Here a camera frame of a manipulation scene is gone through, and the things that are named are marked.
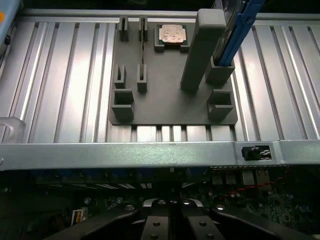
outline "gray plastic tray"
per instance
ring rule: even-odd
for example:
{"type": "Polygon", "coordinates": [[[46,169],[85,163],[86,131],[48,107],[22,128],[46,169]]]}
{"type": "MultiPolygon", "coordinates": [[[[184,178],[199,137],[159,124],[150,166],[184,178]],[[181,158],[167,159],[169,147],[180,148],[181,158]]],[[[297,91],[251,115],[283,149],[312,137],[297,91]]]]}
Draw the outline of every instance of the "gray plastic tray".
{"type": "MultiPolygon", "coordinates": [[[[147,92],[139,93],[137,86],[137,66],[141,60],[141,42],[139,41],[139,23],[130,22],[128,30],[129,41],[120,41],[116,34],[114,44],[114,61],[112,70],[112,86],[116,89],[114,80],[118,79],[118,66],[125,65],[125,88],[131,89],[134,99],[132,121],[118,121],[112,110],[115,104],[113,90],[110,94],[109,120],[114,125],[232,125],[238,120],[234,96],[230,80],[223,87],[213,87],[201,81],[196,93],[180,90],[180,81],[188,54],[179,49],[165,49],[164,52],[154,50],[154,29],[165,22],[148,22],[148,41],[144,44],[144,64],[147,67],[147,92]],[[230,92],[230,100],[226,108],[232,108],[227,116],[208,117],[207,100],[214,89],[230,92]]],[[[186,25],[187,40],[191,41],[194,33],[194,23],[175,23],[186,25]]],[[[224,107],[219,101],[219,108],[224,107]]]]}

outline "blue plastic lever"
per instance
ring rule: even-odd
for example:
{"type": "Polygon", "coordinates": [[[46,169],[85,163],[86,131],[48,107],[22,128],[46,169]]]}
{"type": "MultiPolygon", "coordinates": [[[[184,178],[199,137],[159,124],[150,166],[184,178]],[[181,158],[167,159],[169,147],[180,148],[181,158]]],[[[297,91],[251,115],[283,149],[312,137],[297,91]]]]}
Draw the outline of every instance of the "blue plastic lever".
{"type": "Polygon", "coordinates": [[[233,33],[222,53],[219,66],[227,67],[236,55],[240,45],[253,26],[259,10],[264,5],[265,0],[250,0],[243,13],[236,16],[233,33]]]}

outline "gray plastic post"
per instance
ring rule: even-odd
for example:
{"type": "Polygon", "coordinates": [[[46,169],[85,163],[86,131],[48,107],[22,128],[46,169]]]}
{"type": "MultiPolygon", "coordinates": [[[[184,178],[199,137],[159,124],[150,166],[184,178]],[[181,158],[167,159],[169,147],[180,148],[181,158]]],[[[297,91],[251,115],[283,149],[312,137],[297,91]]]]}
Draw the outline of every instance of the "gray plastic post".
{"type": "Polygon", "coordinates": [[[134,119],[135,100],[131,89],[114,89],[112,111],[119,122],[130,122],[134,119]]]}
{"type": "Polygon", "coordinates": [[[195,92],[201,83],[215,47],[226,29],[224,12],[200,9],[196,15],[191,47],[184,66],[181,89],[195,92]]]}

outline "cpu processor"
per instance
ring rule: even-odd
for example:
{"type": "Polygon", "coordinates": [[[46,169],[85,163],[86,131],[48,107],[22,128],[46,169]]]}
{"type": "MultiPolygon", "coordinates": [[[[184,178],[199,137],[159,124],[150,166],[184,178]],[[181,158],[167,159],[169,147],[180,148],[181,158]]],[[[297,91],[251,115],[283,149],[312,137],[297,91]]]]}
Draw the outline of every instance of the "cpu processor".
{"type": "Polygon", "coordinates": [[[158,44],[187,45],[187,26],[178,24],[157,25],[158,44]]]}

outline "rectangular plastic holder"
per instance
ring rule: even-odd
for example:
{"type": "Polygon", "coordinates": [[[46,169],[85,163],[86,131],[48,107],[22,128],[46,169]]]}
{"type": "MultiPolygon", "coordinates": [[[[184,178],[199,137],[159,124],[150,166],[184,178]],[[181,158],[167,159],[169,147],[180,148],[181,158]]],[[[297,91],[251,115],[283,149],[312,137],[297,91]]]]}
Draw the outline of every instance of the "rectangular plastic holder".
{"type": "Polygon", "coordinates": [[[211,57],[210,63],[204,72],[205,82],[214,87],[223,87],[234,70],[235,65],[233,61],[231,66],[216,66],[214,63],[214,58],[211,57]]]}

